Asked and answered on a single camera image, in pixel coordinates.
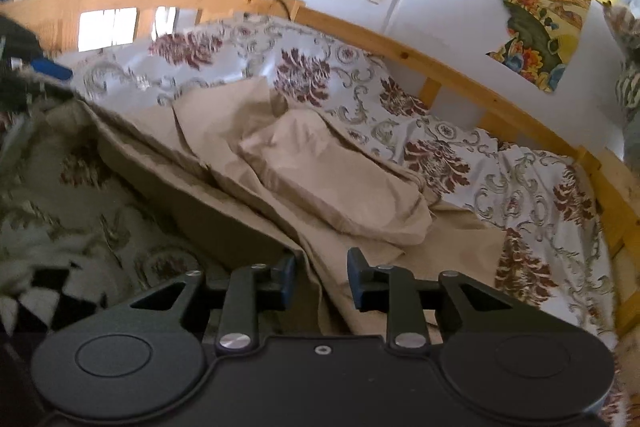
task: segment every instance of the damask pattern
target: damask pattern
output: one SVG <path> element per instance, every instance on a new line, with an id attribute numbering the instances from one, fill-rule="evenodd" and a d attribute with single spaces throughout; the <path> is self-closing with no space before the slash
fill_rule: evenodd
<path id="1" fill-rule="evenodd" d="M 149 46 L 149 53 L 160 55 L 168 63 L 186 62 L 191 68 L 200 70 L 212 64 L 213 55 L 222 46 L 222 41 L 206 33 L 191 32 L 185 35 L 163 35 Z"/>
<path id="2" fill-rule="evenodd" d="M 457 185 L 469 185 L 465 174 L 471 171 L 471 167 L 441 140 L 408 142 L 404 146 L 404 165 L 420 172 L 427 185 L 439 195 L 455 192 Z"/>
<path id="3" fill-rule="evenodd" d="M 373 155 L 423 174 L 444 201 L 506 230 L 496 286 L 614 348 L 606 242 L 591 188 L 570 158 L 441 121 L 391 79 L 379 57 L 305 26 L 245 14 L 165 40 L 191 42 L 194 34 L 216 42 L 194 55 L 194 65 L 150 55 L 150 41 L 60 60 L 74 70 L 81 96 L 122 112 L 170 103 L 188 83 L 266 77 L 342 122 Z M 625 410 L 626 398 L 613 392 L 603 416 L 622 427 Z"/>

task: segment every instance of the blue object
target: blue object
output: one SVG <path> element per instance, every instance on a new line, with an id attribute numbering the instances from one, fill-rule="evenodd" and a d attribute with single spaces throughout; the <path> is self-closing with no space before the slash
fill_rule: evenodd
<path id="1" fill-rule="evenodd" d="M 67 80 L 71 80 L 71 77 L 74 76 L 74 72 L 72 70 L 65 68 L 64 66 L 60 66 L 60 64 L 56 64 L 48 58 L 36 58 L 32 60 L 31 67 L 38 73 L 48 74 L 53 78 L 57 78 L 58 80 L 65 82 Z"/>

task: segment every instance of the circular pad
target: circular pad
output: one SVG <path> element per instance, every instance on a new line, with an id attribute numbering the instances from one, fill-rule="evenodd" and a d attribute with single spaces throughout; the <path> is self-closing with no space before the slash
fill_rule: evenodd
<path id="1" fill-rule="evenodd" d="M 202 346 L 185 330 L 79 331 L 49 337 L 31 376 L 56 409 L 91 420 L 127 420 L 176 402 L 206 368 Z"/>
<path id="2" fill-rule="evenodd" d="M 453 388 L 512 421 L 559 421 L 596 410 L 613 383 L 607 347 L 585 331 L 453 335 L 442 350 Z"/>
<path id="3" fill-rule="evenodd" d="M 124 377 L 145 367 L 151 354 L 151 346 L 141 339 L 107 335 L 84 344 L 76 362 L 94 377 Z"/>

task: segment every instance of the bed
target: bed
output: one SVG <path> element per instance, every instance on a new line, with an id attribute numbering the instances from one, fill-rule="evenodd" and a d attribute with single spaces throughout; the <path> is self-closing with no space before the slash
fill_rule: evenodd
<path id="1" fill-rule="evenodd" d="M 152 41 L 160 6 L 197 10 L 199 26 Z M 131 7 L 137 9 L 133 44 L 77 52 L 82 13 Z M 631 421 L 640 422 L 640 198 L 638 183 L 611 153 L 593 155 L 568 144 L 471 78 L 299 0 L 20 0 L 0 5 L 0 12 L 36 32 L 42 47 L 74 70 L 76 94 L 107 111 L 170 106 L 191 89 L 259 75 L 331 115 L 367 153 L 417 172 L 443 201 L 504 231 L 494 285 L 591 331 L 615 350 L 631 407 L 620 384 L 603 416 L 621 426 L 629 410 Z M 419 97 L 405 94 L 391 78 L 389 61 L 424 76 Z M 484 108 L 476 129 L 463 130 L 430 115 L 443 86 Z M 60 162 L 75 158 L 63 178 L 70 185 L 99 188 L 109 174 L 91 161 L 98 153 L 74 146 L 78 130 L 67 124 L 60 129 L 70 140 Z M 517 145 L 523 136 L 537 147 Z M 157 219 L 145 220 L 146 203 L 135 200 L 133 192 L 119 194 L 121 213 L 134 207 L 141 223 L 154 223 L 145 233 L 156 234 L 156 243 L 166 243 L 163 234 L 169 233 L 170 242 L 188 252 L 171 260 L 162 259 L 158 248 L 148 248 L 151 253 L 143 260 L 130 253 L 129 279 L 145 287 L 171 273 L 169 265 L 188 269 L 198 262 L 209 263 L 212 273 L 223 271 L 192 251 L 175 230 L 161 230 Z M 38 211 L 24 213 L 33 217 Z M 60 223 L 49 220 L 49 226 Z M 105 222 L 109 233 L 101 237 L 116 241 L 119 223 Z M 65 268 L 73 262 L 65 260 Z M 108 304 L 101 298 L 95 296 L 96 307 Z"/>

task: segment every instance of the wooden slat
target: wooden slat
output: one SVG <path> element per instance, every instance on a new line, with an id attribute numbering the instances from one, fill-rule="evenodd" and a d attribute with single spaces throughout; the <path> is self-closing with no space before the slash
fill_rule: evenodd
<path id="1" fill-rule="evenodd" d="M 136 15 L 136 25 L 133 30 L 134 40 L 149 38 L 154 22 L 156 21 L 156 12 L 158 12 L 157 7 L 138 10 Z"/>
<path id="2" fill-rule="evenodd" d="M 287 9 L 289 10 L 289 16 L 291 21 L 295 21 L 300 8 L 305 7 L 305 3 L 301 0 L 279 0 L 285 4 Z"/>
<path id="3" fill-rule="evenodd" d="M 640 227 L 635 226 L 625 230 L 622 237 L 629 257 L 636 266 L 636 274 L 640 277 Z"/>
<path id="4" fill-rule="evenodd" d="M 503 96 L 434 58 L 373 31 L 309 8 L 301 8 L 298 11 L 296 21 L 373 54 L 399 62 L 429 78 L 436 78 L 447 89 L 455 91 L 495 114 L 499 114 L 505 122 L 535 140 L 544 149 L 555 154 L 575 157 L 576 152 L 573 147 L 531 115 L 516 107 Z"/>
<path id="5" fill-rule="evenodd" d="M 518 130 L 492 112 L 484 114 L 478 123 L 478 127 L 505 142 L 516 143 L 518 139 Z"/>
<path id="6" fill-rule="evenodd" d="M 273 4 L 277 3 L 274 0 L 17 0 L 0 4 L 0 12 L 19 20 L 21 24 L 31 29 L 33 24 L 50 20 L 52 14 L 62 19 L 66 18 L 69 13 L 119 8 L 145 10 L 158 6 L 194 10 L 208 9 L 218 13 L 231 10 L 267 14 Z"/>
<path id="7" fill-rule="evenodd" d="M 616 331 L 622 337 L 640 323 L 640 291 L 620 304 L 616 314 Z"/>
<path id="8" fill-rule="evenodd" d="M 589 175 L 600 170 L 600 167 L 602 166 L 600 160 L 598 160 L 596 156 L 591 154 L 583 146 L 578 147 L 578 153 L 575 157 L 575 161 L 576 163 L 580 164 Z"/>
<path id="9" fill-rule="evenodd" d="M 606 209 L 600 216 L 602 229 L 604 230 L 609 255 L 614 257 L 624 245 L 623 236 L 626 230 L 633 225 L 636 220 L 635 215 L 629 215 L 619 208 L 611 207 Z"/>
<path id="10" fill-rule="evenodd" d="M 418 97 L 422 100 L 424 105 L 431 108 L 433 106 L 433 102 L 436 101 L 436 97 L 438 96 L 441 87 L 441 83 L 427 77 L 424 84 L 422 84 L 422 89 L 420 90 L 420 95 Z"/>
<path id="11" fill-rule="evenodd" d="M 205 22 L 217 21 L 220 19 L 228 19 L 229 17 L 233 17 L 236 11 L 233 9 L 229 9 L 226 11 L 220 11 L 217 9 L 203 9 L 200 13 L 200 22 L 198 24 L 203 24 Z"/>
<path id="12" fill-rule="evenodd" d="M 633 174 L 622 163 L 622 160 L 608 149 L 600 153 L 598 159 L 602 163 L 600 168 L 602 173 L 620 193 L 623 200 L 640 216 L 640 178 Z"/>

